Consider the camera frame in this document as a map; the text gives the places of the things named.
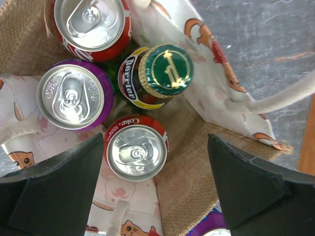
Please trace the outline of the orange wooden divided tray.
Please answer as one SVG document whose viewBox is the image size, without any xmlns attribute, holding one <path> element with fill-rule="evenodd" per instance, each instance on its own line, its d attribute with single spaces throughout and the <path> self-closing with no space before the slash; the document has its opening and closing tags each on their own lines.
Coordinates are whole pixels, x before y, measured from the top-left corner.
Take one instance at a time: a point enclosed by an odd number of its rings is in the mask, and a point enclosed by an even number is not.
<svg viewBox="0 0 315 236">
<path fill-rule="evenodd" d="M 297 170 L 315 175 L 315 96 L 312 96 L 304 137 L 301 144 Z"/>
</svg>

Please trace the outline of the red coke can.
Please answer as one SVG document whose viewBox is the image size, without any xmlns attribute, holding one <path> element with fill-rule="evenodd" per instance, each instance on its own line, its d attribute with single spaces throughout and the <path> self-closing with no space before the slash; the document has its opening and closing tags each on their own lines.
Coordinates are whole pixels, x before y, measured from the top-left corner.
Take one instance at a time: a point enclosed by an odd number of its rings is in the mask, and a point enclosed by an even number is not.
<svg viewBox="0 0 315 236">
<path fill-rule="evenodd" d="M 54 20 L 62 44 L 82 60 L 111 60 L 131 39 L 130 10 L 124 0 L 57 0 Z"/>
<path fill-rule="evenodd" d="M 111 170 L 128 181 L 144 181 L 163 168 L 169 152 L 165 128 L 145 115 L 115 121 L 104 135 L 104 158 Z"/>
</svg>

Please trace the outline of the red Coke can back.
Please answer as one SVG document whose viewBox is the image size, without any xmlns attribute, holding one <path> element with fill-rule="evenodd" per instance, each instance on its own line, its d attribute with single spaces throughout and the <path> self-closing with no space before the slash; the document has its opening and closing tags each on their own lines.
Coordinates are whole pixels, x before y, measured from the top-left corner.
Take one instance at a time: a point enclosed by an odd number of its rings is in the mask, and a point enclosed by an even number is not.
<svg viewBox="0 0 315 236">
<path fill-rule="evenodd" d="M 124 0 L 57 0 L 54 20 L 62 44 L 82 60 L 111 60 L 131 39 L 130 10 Z"/>
</svg>

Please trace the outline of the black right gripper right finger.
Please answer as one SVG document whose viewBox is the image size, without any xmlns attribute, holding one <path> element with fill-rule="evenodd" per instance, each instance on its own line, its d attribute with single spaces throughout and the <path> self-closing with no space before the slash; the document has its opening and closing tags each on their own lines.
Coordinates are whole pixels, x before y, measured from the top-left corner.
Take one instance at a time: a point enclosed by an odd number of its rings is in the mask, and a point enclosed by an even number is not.
<svg viewBox="0 0 315 236">
<path fill-rule="evenodd" d="M 232 235 L 314 235 L 314 176 L 266 161 L 214 134 L 208 136 L 208 154 Z"/>
</svg>

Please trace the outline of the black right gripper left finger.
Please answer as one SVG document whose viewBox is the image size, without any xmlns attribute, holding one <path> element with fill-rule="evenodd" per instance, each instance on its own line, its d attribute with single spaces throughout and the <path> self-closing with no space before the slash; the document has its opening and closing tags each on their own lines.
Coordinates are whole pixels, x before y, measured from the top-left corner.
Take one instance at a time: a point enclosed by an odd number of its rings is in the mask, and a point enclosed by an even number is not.
<svg viewBox="0 0 315 236">
<path fill-rule="evenodd" d="M 83 236 L 103 159 L 98 133 L 0 178 L 2 236 Z"/>
</svg>

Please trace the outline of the burlap canvas tote bag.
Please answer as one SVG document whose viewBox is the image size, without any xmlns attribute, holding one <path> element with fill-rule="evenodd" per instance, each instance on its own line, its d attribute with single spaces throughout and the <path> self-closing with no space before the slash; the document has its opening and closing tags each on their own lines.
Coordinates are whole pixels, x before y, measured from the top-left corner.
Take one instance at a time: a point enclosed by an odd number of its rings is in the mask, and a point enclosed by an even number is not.
<svg viewBox="0 0 315 236">
<path fill-rule="evenodd" d="M 169 141 L 163 168 L 151 179 L 128 181 L 118 177 L 103 156 L 85 233 L 184 236 L 220 203 L 208 154 L 208 136 L 217 135 L 271 162 L 279 152 L 286 151 L 286 146 L 276 141 L 265 113 L 314 93 L 315 75 L 309 73 L 285 90 L 255 101 L 239 84 L 219 43 L 189 1 L 125 2 L 131 17 L 130 42 L 111 60 L 88 61 L 109 76 L 114 88 L 113 108 L 105 121 L 86 131 L 55 126 L 37 103 L 41 77 L 60 61 L 79 59 L 58 37 L 55 0 L 2 3 L 0 145 L 21 170 L 98 133 L 104 138 L 109 126 L 123 117 L 152 117 L 165 128 Z M 167 43 L 183 48 L 192 59 L 192 82 L 159 109 L 140 109 L 120 92 L 118 70 L 137 48 Z"/>
</svg>

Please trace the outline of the red Coke can front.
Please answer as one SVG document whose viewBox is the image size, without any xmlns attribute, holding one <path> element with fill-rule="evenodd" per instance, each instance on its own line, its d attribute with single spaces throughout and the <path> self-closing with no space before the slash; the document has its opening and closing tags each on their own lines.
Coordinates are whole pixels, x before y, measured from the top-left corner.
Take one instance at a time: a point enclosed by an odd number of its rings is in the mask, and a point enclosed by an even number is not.
<svg viewBox="0 0 315 236">
<path fill-rule="evenodd" d="M 165 128 L 145 115 L 115 121 L 104 135 L 104 158 L 111 170 L 128 181 L 144 181 L 163 168 L 169 152 Z"/>
</svg>

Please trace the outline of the green glass Perrier bottle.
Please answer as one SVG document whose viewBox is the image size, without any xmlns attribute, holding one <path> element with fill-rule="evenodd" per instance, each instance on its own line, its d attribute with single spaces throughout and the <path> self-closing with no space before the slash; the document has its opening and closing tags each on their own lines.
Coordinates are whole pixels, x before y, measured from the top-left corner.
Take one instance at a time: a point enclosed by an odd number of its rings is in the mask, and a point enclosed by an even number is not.
<svg viewBox="0 0 315 236">
<path fill-rule="evenodd" d="M 192 59 L 178 45 L 139 47 L 121 63 L 117 83 L 134 106 L 156 110 L 188 88 L 193 71 Z"/>
</svg>

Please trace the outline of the purple fanta can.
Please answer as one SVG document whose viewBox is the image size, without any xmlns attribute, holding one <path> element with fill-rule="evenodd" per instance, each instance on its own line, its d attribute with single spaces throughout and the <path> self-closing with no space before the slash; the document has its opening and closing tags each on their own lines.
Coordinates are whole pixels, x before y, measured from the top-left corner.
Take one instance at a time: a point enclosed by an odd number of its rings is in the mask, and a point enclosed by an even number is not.
<svg viewBox="0 0 315 236">
<path fill-rule="evenodd" d="M 205 233 L 214 229 L 225 229 L 225 222 L 223 214 L 217 210 L 211 211 L 203 218 L 187 236 L 203 236 Z"/>
<path fill-rule="evenodd" d="M 92 62 L 67 59 L 39 80 L 37 103 L 42 114 L 66 130 L 90 130 L 107 119 L 114 103 L 109 76 Z"/>
</svg>

